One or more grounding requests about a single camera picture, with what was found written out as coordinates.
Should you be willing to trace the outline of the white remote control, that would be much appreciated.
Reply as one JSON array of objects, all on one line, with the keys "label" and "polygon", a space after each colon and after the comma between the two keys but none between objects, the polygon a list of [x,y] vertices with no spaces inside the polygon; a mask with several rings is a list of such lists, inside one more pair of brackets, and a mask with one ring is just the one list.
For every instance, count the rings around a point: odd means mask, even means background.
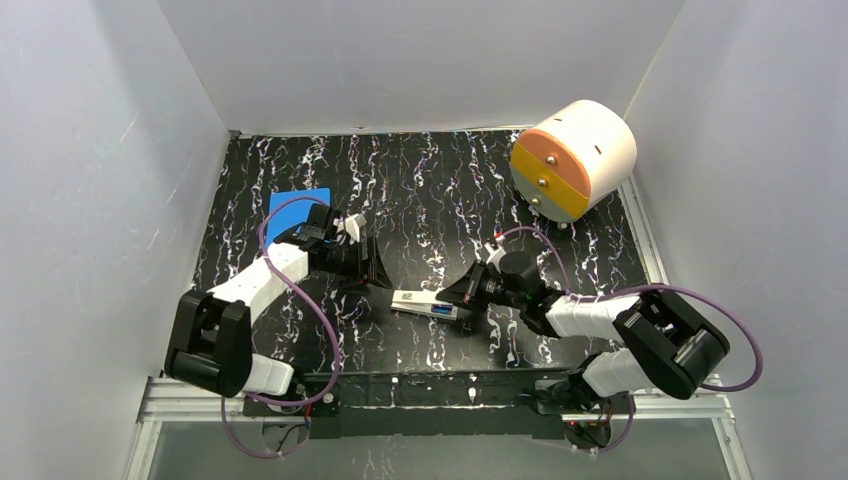
[{"label": "white remote control", "polygon": [[444,317],[444,316],[433,314],[431,312],[431,307],[433,305],[452,305],[452,304],[444,303],[444,302],[441,302],[439,300],[435,304],[424,304],[424,305],[420,305],[420,304],[418,304],[418,305],[416,305],[416,304],[398,304],[398,303],[392,303],[392,301],[391,301],[391,309],[394,310],[394,311],[409,313],[409,314],[415,314],[415,315],[421,315],[421,316],[428,316],[428,317],[443,319],[443,320],[457,320],[459,318],[459,309],[457,307],[454,306],[455,311],[456,311],[455,316]]}]

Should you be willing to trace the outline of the blue battery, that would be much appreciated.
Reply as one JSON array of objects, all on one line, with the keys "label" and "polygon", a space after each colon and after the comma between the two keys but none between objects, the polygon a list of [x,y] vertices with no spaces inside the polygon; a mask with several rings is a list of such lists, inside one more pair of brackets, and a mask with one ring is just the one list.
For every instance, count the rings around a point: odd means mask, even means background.
[{"label": "blue battery", "polygon": [[455,307],[452,305],[433,305],[431,312],[444,317],[453,317],[456,315]]}]

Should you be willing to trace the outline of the white remote battery cover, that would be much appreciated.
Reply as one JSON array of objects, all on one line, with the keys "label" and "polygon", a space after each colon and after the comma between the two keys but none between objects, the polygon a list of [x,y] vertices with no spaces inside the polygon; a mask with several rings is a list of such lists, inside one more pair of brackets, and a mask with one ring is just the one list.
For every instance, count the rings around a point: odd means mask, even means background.
[{"label": "white remote battery cover", "polygon": [[436,292],[429,290],[396,290],[392,297],[392,303],[398,304],[435,304]]}]

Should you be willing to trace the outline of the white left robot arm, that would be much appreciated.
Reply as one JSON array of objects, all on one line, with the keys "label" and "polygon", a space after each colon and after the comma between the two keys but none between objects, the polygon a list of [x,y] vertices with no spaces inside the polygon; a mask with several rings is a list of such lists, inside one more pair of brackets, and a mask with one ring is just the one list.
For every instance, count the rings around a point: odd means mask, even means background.
[{"label": "white left robot arm", "polygon": [[346,215],[316,197],[306,219],[274,238],[259,227],[261,254],[230,280],[209,290],[189,290],[179,299],[164,360],[165,374],[224,398],[245,393],[271,405],[286,405],[295,378],[292,365],[256,353],[252,328],[280,296],[292,292],[319,317],[333,350],[331,377],[340,372],[341,347],[323,309],[299,285],[315,272],[340,278],[343,289],[361,295],[374,285],[390,289],[373,236],[361,214]]}]

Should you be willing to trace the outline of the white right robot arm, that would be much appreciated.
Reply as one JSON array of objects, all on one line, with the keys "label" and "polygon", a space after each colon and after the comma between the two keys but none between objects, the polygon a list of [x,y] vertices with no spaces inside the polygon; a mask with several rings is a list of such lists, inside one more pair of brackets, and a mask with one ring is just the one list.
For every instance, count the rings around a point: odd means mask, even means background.
[{"label": "white right robot arm", "polygon": [[514,308],[530,331],[544,337],[621,344],[618,351],[587,357],[562,380],[535,386],[528,394],[539,408],[586,411],[615,395],[651,388],[687,400],[730,351],[726,336],[675,292],[650,288],[581,302],[543,281],[524,252],[475,262],[436,298],[474,312]]}]

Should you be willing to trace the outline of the blue flat box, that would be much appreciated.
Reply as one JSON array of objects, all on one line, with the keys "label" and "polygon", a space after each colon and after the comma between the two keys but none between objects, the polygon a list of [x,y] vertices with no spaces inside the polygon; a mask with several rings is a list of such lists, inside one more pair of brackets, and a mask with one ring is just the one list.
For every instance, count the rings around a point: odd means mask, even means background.
[{"label": "blue flat box", "polygon": [[284,207],[268,222],[267,236],[276,237],[288,228],[305,221],[311,205],[314,204],[313,199],[330,204],[332,202],[331,189],[317,188],[273,192],[270,195],[268,213],[272,213],[280,205],[284,205]]}]

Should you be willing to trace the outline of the white round drawer cabinet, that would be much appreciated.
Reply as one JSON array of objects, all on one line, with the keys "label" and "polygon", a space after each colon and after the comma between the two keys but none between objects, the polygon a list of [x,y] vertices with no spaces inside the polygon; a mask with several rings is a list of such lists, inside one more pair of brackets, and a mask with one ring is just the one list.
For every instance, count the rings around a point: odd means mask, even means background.
[{"label": "white round drawer cabinet", "polygon": [[561,226],[573,223],[631,175],[635,136],[613,110],[577,100],[521,132],[510,173],[530,208]]}]

